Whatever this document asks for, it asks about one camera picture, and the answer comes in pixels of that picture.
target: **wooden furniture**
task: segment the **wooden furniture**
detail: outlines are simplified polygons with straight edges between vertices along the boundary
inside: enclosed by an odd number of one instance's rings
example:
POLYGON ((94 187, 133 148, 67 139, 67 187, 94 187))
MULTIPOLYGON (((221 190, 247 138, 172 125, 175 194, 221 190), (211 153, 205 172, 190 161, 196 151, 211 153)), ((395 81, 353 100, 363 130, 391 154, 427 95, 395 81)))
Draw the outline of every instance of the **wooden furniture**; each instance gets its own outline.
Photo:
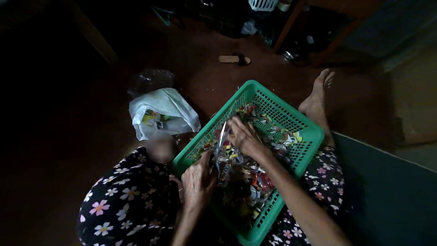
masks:
MULTIPOLYGON (((53 0, 10 1, 0 6, 0 34, 9 29, 13 29, 22 22, 30 19, 30 17, 41 13, 52 1, 53 0)), ((74 0, 62 0, 62 6, 69 13, 69 17, 79 32, 90 42, 96 51, 99 52, 108 63, 116 62, 118 59, 117 54, 79 5, 77 5, 74 0)))
POLYGON ((361 22, 370 16, 373 11, 379 6, 382 2, 381 0, 365 0, 365 1, 355 1, 355 0, 297 0, 298 3, 294 7, 290 17, 288 18, 287 23, 282 30, 281 35, 277 39, 274 50, 275 52, 281 47, 282 42, 290 31, 293 23, 295 22, 297 16, 302 11, 305 4, 314 5, 317 7, 325 8, 328 10, 335 11, 340 14, 344 14, 350 17, 355 18, 351 23, 349 23, 342 32, 337 36, 337 38, 328 46, 326 50, 324 50, 318 58, 316 58, 311 65, 313 67, 319 66, 326 57, 334 51, 345 38, 349 35, 349 33, 357 28, 361 22))

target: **floral fabric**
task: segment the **floral fabric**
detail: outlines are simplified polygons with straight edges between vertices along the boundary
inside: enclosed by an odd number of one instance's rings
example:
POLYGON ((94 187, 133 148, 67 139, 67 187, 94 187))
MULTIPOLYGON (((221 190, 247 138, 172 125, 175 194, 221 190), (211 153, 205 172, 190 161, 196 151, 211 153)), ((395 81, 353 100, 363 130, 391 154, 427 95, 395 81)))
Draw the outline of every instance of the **floral fabric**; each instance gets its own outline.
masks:
MULTIPOLYGON (((334 152, 333 147, 322 146, 300 184, 336 217, 343 202, 344 179, 334 152)), ((85 246, 168 245, 179 207, 177 184, 169 181, 166 166, 150 161, 140 147, 86 194, 77 218, 79 240, 85 246)), ((208 235, 208 244, 236 244, 231 233, 208 235)), ((305 233, 284 206, 263 245, 307 244, 305 233)))
POLYGON ((77 219, 79 240, 87 246, 166 245, 179 207, 166 166, 149 161, 141 147, 88 191, 77 219))
MULTIPOLYGON (((334 220, 343 211, 344 179, 333 147, 320 147, 299 183, 334 220)), ((284 206, 263 241, 263 245, 275 246, 310 244, 287 206, 284 206)))

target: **toe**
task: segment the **toe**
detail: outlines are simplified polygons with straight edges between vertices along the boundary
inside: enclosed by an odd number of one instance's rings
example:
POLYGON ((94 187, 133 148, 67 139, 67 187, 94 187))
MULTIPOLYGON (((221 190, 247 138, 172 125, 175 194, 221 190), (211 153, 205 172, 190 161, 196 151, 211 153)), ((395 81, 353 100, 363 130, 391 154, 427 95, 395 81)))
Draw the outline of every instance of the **toe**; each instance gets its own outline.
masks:
POLYGON ((320 79, 322 81, 325 81, 325 78, 328 76, 329 74, 329 68, 326 68, 325 70, 323 70, 320 75, 317 77, 317 79, 320 79))
POLYGON ((331 72, 325 79, 325 86, 331 84, 334 79, 335 72, 331 72))

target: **wrist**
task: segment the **wrist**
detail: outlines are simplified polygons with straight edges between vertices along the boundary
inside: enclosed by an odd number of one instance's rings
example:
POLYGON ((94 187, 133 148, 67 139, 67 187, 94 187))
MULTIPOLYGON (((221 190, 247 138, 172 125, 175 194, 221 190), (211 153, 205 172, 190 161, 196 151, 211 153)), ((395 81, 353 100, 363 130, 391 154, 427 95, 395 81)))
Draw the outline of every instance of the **wrist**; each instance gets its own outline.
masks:
POLYGON ((182 210, 183 212, 182 215, 185 215, 186 217, 190 217, 190 218, 197 218, 203 214, 203 210, 204 208, 201 205, 193 206, 193 205, 185 204, 182 210))
POLYGON ((272 152, 264 145, 260 145, 252 156, 252 158, 260 164, 266 163, 271 157, 273 157, 272 152))

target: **sandal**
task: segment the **sandal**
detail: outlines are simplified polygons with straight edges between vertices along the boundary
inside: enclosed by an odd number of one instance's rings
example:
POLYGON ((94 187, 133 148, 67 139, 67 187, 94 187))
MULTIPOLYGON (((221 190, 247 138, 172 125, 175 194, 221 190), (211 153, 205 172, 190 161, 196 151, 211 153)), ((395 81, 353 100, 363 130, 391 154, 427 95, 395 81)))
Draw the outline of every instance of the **sandal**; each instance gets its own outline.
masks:
POLYGON ((218 60, 222 63, 236 63, 238 66, 244 66, 250 63, 250 59, 240 53, 233 53, 232 56, 219 56, 218 60))

